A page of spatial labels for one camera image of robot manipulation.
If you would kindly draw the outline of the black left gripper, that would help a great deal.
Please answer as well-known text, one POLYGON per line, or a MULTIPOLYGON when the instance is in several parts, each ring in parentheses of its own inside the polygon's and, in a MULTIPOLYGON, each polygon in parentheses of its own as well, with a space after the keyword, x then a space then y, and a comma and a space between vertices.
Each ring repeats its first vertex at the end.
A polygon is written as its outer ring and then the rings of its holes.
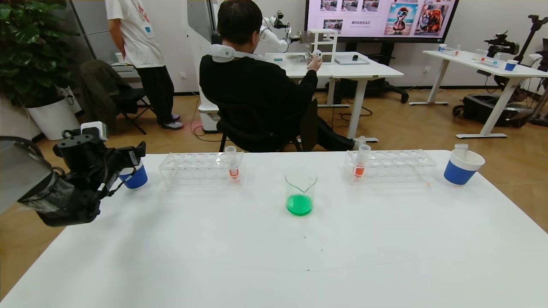
POLYGON ((141 158, 146 156, 146 142, 125 148, 107 148, 107 166, 112 172, 139 166, 141 158))

